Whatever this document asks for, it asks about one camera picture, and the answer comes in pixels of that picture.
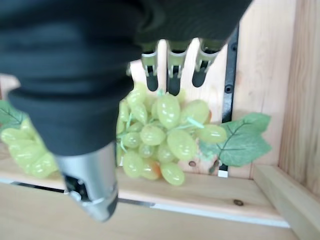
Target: wood knot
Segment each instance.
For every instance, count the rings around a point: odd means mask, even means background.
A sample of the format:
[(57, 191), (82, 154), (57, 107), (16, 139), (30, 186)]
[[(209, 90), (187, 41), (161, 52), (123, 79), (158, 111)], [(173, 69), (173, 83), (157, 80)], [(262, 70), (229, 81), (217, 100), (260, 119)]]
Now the wood knot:
[(243, 205), (245, 205), (243, 201), (238, 200), (238, 199), (234, 199), (234, 200), (233, 200), (233, 203), (234, 203), (235, 205), (237, 205), (237, 206), (240, 206), (240, 207), (243, 206)]

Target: wooden wall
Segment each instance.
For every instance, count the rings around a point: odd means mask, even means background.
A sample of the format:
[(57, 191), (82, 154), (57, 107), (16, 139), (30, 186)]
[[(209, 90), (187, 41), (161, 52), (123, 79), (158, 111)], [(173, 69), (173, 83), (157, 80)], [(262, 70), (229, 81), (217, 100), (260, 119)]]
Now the wooden wall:
[(297, 0), (279, 166), (320, 198), (320, 0)]
[[(315, 31), (320, 28), (320, 17), (317, 16), (320, 14), (319, 1), (253, 0), (240, 21), (232, 114), (234, 120), (250, 112), (270, 115), (272, 120), (264, 138), (272, 146), (272, 151), (254, 164), (276, 166), (280, 156), (280, 166), (317, 193), (320, 193), (320, 180), (314, 176), (320, 169), (320, 163), (315, 161), (319, 158), (317, 130), (320, 123), (314, 115), (318, 113), (313, 111), (320, 103), (315, 87), (319, 87), (317, 64), (320, 63), (320, 33)], [(187, 53), (181, 88), (189, 101), (207, 101), (212, 111), (212, 122), (220, 123), (226, 46), (210, 67), (203, 86), (195, 88), (192, 86), (192, 75), (198, 46), (199, 41), (194, 39)], [(158, 60), (159, 86), (165, 89), (166, 43), (163, 40), (159, 44)], [(131, 63), (131, 73), (135, 81), (146, 82), (140, 60)], [(16, 84), (12, 78), (4, 76), (0, 76), (0, 81), (3, 93)], [(200, 159), (195, 159), (195, 162), (196, 167), (190, 167), (188, 163), (182, 167), (187, 172), (207, 174), (212, 165), (212, 162)], [(252, 172), (252, 164), (229, 168), (231, 177), (248, 179), (252, 178)]]

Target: screw hole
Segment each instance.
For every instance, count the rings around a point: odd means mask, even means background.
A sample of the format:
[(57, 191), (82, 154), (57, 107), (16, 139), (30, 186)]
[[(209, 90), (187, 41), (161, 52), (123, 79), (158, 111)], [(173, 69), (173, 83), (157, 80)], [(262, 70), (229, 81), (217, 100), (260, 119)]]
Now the screw hole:
[(237, 206), (240, 206), (240, 207), (243, 206), (243, 205), (245, 205), (243, 201), (238, 200), (238, 199), (233, 200), (233, 203), (234, 203), (235, 205), (237, 205)]
[(234, 86), (232, 86), (232, 85), (227, 85), (227, 86), (225, 86), (225, 88), (224, 88), (224, 92), (226, 93), (226, 94), (231, 94), (232, 92), (234, 91)]
[(231, 45), (231, 50), (232, 51), (237, 51), (238, 45), (236, 43)]
[(196, 164), (196, 162), (195, 161), (190, 161), (189, 162), (189, 166), (190, 167), (195, 167), (197, 164)]

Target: robotic arm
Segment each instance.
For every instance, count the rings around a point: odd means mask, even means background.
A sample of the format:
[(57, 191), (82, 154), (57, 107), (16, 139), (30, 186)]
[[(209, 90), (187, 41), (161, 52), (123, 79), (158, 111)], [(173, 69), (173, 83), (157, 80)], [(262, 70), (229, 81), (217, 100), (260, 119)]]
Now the robotic arm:
[(126, 75), (141, 58), (158, 88), (157, 42), (169, 42), (167, 85), (176, 95), (192, 38), (201, 38), (193, 85), (251, 0), (0, 0), (0, 73), (21, 87), (11, 103), (29, 114), (55, 155), (69, 195), (106, 221), (118, 201), (115, 176), (119, 102), (133, 88)]

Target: black sleeve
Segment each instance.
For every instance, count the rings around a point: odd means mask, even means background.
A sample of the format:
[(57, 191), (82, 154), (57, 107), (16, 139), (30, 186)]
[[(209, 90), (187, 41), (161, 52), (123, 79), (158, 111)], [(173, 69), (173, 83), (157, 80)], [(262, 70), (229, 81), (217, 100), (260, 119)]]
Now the black sleeve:
[(0, 73), (21, 82), (9, 100), (29, 114), (50, 151), (80, 155), (114, 140), (143, 19), (138, 1), (0, 1)]

